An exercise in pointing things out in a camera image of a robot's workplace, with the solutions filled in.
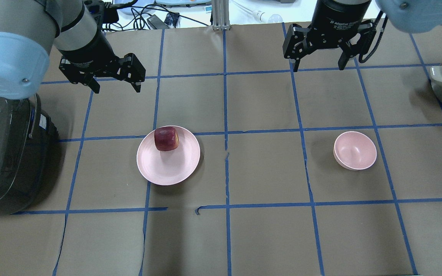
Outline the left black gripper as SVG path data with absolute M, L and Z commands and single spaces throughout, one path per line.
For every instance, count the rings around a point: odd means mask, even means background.
M 98 94 L 100 84 L 94 77 L 114 77 L 131 84 L 136 93 L 141 92 L 146 77 L 143 64 L 133 53 L 123 58 L 116 56 L 101 31 L 97 31 L 91 41 L 79 49 L 59 51 L 62 54 L 59 70 L 70 83 L 88 86 Z

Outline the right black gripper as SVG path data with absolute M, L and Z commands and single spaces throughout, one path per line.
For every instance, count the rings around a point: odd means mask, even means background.
M 371 49 L 379 20 L 363 19 L 370 4 L 370 0 L 318 0 L 307 28 L 291 23 L 282 50 L 293 72 L 310 50 L 341 48 L 339 70 L 344 70 L 351 58 L 357 57 L 361 64 L 367 62 L 379 46 L 377 40 Z

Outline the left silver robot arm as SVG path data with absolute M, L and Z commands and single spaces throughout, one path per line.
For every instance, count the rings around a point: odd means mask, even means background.
M 126 81 L 140 92 L 146 70 L 133 53 L 115 55 L 102 30 L 119 9 L 102 0 L 0 0 L 0 97 L 25 99 L 39 89 L 50 52 L 62 55 L 59 70 L 72 84 L 99 93 L 97 77 Z

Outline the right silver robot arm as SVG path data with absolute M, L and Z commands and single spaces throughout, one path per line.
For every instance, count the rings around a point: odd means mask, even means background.
M 442 26 L 442 0 L 377 0 L 376 19 L 365 20 L 370 4 L 370 0 L 318 0 L 307 28 L 290 24 L 282 50 L 293 71 L 302 58 L 319 49 L 342 50 L 339 70 L 352 58 L 365 63 L 376 52 L 388 23 L 404 33 L 426 33 Z

